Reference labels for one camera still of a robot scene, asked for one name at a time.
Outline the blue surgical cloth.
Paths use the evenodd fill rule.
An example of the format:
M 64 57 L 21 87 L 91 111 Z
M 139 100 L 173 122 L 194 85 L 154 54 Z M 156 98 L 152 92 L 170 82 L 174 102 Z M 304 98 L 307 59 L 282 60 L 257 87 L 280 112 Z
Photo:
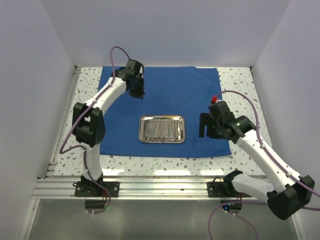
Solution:
M 228 140 L 199 137 L 200 114 L 208 113 L 212 96 L 221 91 L 215 68 L 145 67 L 144 98 L 122 94 L 104 115 L 101 155 L 128 157 L 209 158 L 231 154 Z M 184 118 L 183 143 L 142 143 L 142 116 L 178 115 Z

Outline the steel instrument tray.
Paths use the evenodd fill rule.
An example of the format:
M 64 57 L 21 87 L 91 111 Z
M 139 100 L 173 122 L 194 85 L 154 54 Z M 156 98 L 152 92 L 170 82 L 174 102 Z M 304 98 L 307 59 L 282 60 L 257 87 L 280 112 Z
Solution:
M 185 120 L 180 115 L 144 115 L 139 121 L 138 139 L 141 143 L 182 144 Z

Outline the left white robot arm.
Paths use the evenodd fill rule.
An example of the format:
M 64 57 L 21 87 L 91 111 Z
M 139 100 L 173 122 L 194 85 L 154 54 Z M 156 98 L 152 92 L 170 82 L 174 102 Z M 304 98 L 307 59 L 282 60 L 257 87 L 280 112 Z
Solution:
M 72 134 L 83 148 L 83 173 L 81 182 L 88 182 L 86 190 L 92 196 L 103 193 L 104 184 L 100 165 L 100 144 L 105 137 L 104 115 L 122 94 L 133 98 L 144 97 L 144 66 L 129 59 L 124 67 L 112 71 L 106 84 L 89 100 L 73 107 Z

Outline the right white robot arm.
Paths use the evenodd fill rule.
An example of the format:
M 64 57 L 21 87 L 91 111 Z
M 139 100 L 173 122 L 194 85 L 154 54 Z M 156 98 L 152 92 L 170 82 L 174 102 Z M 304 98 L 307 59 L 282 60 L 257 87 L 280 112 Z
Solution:
M 281 220 L 288 219 L 310 202 L 315 187 L 313 178 L 302 176 L 285 163 L 262 139 L 248 117 L 235 117 L 223 100 L 212 102 L 208 109 L 208 113 L 199 115 L 198 136 L 232 141 L 254 160 L 269 180 L 234 170 L 220 181 L 214 179 L 207 183 L 209 197 L 251 196 L 267 204 Z

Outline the red button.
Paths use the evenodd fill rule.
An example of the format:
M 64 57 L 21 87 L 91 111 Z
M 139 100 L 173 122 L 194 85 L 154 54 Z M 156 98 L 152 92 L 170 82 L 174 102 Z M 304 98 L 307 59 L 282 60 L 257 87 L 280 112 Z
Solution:
M 211 100 L 210 100 L 210 103 L 211 104 L 214 104 L 214 103 L 216 103 L 217 102 L 217 97 L 216 96 L 213 96 L 212 98 L 211 98 Z

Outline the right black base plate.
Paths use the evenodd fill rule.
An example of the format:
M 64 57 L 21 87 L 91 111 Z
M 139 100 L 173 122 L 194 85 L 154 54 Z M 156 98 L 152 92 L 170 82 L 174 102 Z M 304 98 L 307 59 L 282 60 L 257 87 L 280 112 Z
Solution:
M 251 196 L 236 191 L 232 186 L 225 183 L 220 177 L 215 177 L 206 183 L 207 195 L 209 198 L 250 198 Z

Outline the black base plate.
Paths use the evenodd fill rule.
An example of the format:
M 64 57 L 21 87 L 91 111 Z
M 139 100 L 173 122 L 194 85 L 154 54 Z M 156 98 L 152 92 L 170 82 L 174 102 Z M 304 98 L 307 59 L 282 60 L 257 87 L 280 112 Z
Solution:
M 236 191 L 232 186 L 225 183 L 220 177 L 215 177 L 206 183 L 207 195 L 209 198 L 250 198 L 251 196 Z
M 117 198 L 120 190 L 120 183 L 118 181 L 104 181 L 101 185 L 108 190 L 108 197 Z M 81 183 L 80 181 L 72 184 L 75 187 L 75 197 L 105 197 L 106 192 L 100 186 L 94 183 L 89 185 Z

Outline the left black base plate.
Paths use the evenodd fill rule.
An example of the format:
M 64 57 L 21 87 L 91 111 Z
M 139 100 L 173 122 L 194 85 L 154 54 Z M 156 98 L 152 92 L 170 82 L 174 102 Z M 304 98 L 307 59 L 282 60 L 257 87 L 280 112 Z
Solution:
M 108 190 L 108 197 L 117 198 L 120 190 L 120 183 L 118 181 L 104 181 L 101 185 Z M 72 184 L 75 187 L 75 197 L 105 197 L 106 192 L 100 186 L 94 183 L 89 185 L 81 183 L 80 181 Z

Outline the aluminium mounting rail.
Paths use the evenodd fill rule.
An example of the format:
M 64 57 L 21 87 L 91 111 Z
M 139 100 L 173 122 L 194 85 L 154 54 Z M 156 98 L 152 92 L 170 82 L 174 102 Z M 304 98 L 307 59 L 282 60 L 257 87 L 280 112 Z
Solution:
M 206 200 L 207 183 L 214 176 L 107 176 L 106 182 L 118 182 L 116 200 Z M 77 177 L 38 179 L 33 199 L 76 199 L 73 183 Z

